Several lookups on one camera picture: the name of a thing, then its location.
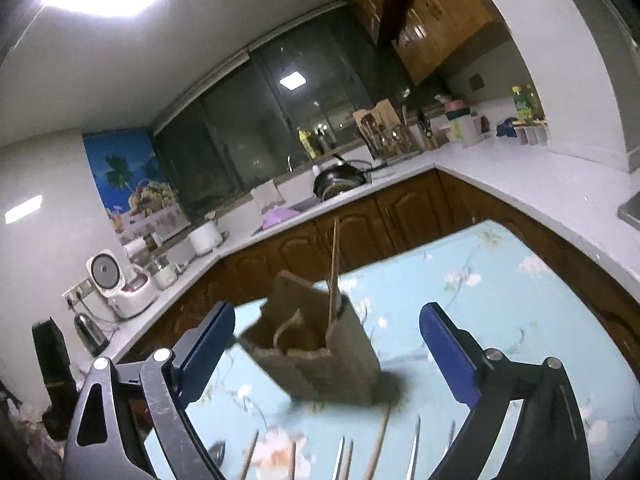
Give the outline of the wooden chopstick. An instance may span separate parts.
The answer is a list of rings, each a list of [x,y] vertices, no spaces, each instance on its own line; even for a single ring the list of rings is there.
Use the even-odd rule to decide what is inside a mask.
[[[252,463],[252,458],[253,458],[256,444],[258,441],[258,437],[259,437],[259,431],[256,430],[254,432],[254,436],[252,437],[252,440],[250,441],[250,445],[246,449],[244,460],[242,463],[242,468],[238,475],[238,480],[245,480],[247,478],[247,474],[248,474],[248,471],[250,470],[250,464]]]
[[[295,480],[296,473],[296,442],[292,441],[290,446],[290,462],[288,463],[288,480]]]
[[[354,441],[350,440],[343,457],[340,480],[349,479],[350,465],[352,464],[352,452],[354,452]]]
[[[331,274],[329,280],[329,324],[337,318],[337,310],[341,304],[341,293],[338,288],[338,276],[340,275],[340,218],[333,219],[333,240]]]
[[[363,480],[372,480],[376,471],[376,467],[378,466],[378,460],[380,459],[380,455],[382,452],[382,446],[384,443],[386,429],[388,426],[388,422],[390,421],[390,412],[392,411],[392,407],[390,405],[386,405],[383,410],[383,419],[381,422],[380,430],[378,430],[378,437],[376,438],[375,445],[371,452],[368,466],[366,471],[363,474]]]

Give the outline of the dark kitchen window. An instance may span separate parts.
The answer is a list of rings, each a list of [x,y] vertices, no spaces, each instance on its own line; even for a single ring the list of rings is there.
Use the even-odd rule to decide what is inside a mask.
[[[193,222],[308,162],[299,131],[337,148],[358,139],[352,114],[406,104],[414,85],[389,44],[352,10],[326,12],[250,51],[154,136],[160,163]]]

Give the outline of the steel electric kettle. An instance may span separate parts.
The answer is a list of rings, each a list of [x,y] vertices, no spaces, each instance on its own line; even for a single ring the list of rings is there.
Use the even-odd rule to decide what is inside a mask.
[[[75,313],[74,326],[82,344],[94,358],[107,348],[108,339],[90,316],[82,312]]]

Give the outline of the white rice cooker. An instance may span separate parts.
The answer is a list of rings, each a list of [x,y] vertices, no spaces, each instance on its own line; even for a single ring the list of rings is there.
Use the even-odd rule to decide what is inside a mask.
[[[121,321],[136,318],[157,298],[149,274],[136,264],[124,268],[109,249],[90,257],[86,268],[94,288]]]

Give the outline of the metal chopstick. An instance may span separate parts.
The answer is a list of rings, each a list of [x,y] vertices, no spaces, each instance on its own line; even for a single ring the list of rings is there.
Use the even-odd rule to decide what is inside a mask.
[[[341,469],[342,469],[342,461],[345,451],[345,437],[341,437],[340,442],[338,442],[338,447],[335,456],[335,462],[332,470],[331,480],[338,480],[340,478]]]
[[[419,446],[420,446],[420,433],[421,433],[421,417],[416,416],[416,424],[414,425],[414,433],[411,442],[411,450],[408,461],[408,467],[405,479],[413,480],[416,474],[416,461],[418,460]]]
[[[456,428],[457,428],[457,423],[455,420],[452,420],[449,427],[447,446],[446,446],[446,450],[444,451],[444,456],[449,452],[452,442],[454,442],[454,437],[456,436]]]

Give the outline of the floral light blue tablecloth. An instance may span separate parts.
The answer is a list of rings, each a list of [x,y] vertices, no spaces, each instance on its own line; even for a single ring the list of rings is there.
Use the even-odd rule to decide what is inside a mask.
[[[403,255],[342,275],[338,282],[381,363],[381,390],[368,408],[295,403],[240,347],[220,359],[188,416],[205,446],[223,443],[221,469],[237,479],[256,430],[247,479],[332,476],[338,442],[354,441],[350,476],[361,479],[386,405],[392,407],[377,479],[405,478],[416,424],[416,474],[427,478],[444,456],[452,420],[468,410],[454,400],[419,330],[435,301],[484,348],[514,362],[559,359],[582,414],[592,478],[607,477],[639,430],[639,384],[620,350],[574,292],[503,226],[486,221]]]

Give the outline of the white ceramic pot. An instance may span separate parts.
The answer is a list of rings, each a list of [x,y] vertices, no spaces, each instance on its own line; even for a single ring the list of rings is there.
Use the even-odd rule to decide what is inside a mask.
[[[198,256],[212,252],[224,242],[224,237],[213,220],[207,220],[188,235],[190,244]]]

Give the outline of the tropical beach poster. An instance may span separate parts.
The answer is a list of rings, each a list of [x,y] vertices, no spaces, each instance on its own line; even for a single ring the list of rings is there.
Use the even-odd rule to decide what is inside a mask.
[[[190,226],[148,130],[87,133],[82,142],[107,218],[123,245],[153,233],[169,240]]]

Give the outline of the steel stove top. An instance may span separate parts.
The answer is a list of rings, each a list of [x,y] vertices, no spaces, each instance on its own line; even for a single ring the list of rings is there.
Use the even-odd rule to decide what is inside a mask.
[[[628,226],[640,231],[640,192],[631,196],[629,200],[618,207],[617,217]]]

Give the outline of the wooden lower cabinets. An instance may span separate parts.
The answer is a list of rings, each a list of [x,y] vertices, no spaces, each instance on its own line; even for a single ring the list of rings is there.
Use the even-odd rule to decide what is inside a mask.
[[[311,282],[324,280],[335,229],[341,231],[340,268],[352,271],[484,220],[507,228],[558,274],[603,324],[631,368],[639,367],[638,302],[564,238],[442,170],[424,172],[225,256],[136,337],[122,360],[134,362],[161,344],[171,346],[219,300],[240,306],[267,296],[283,270]]]

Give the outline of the black wok pan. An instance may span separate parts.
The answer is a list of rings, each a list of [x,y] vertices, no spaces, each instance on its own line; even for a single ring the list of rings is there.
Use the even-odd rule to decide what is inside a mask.
[[[336,163],[326,169],[321,169],[314,178],[314,195],[324,202],[338,194],[359,188],[371,182],[371,174],[388,167],[387,162],[375,165],[361,159],[344,159],[342,155],[334,154]]]

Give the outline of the yellow oil bottle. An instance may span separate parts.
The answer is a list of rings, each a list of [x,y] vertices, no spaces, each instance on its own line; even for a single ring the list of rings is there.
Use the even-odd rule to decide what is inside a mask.
[[[299,128],[298,140],[300,144],[303,145],[304,150],[311,160],[316,160],[322,155],[320,148],[318,148],[316,140],[314,140],[314,134],[311,131]]]

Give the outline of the stacked pastel cups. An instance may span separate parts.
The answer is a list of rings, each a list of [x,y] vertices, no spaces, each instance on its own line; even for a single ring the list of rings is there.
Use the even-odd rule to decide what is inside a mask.
[[[435,100],[444,106],[451,136],[465,148],[480,143],[482,125],[480,118],[474,116],[471,107],[462,99],[436,94]]]

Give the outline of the green yellow drink bottle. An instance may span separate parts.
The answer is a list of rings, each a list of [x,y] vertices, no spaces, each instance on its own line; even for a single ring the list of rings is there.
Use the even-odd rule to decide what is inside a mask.
[[[544,119],[544,111],[542,110],[537,93],[530,84],[526,84],[526,86],[513,86],[512,94],[516,112],[521,122],[530,124],[535,120]]]

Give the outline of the wooden upper cabinet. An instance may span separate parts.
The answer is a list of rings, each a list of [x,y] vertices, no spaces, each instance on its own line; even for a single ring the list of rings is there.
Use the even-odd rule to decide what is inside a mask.
[[[486,26],[499,21],[490,0],[347,0],[375,44],[391,44],[414,84]]]

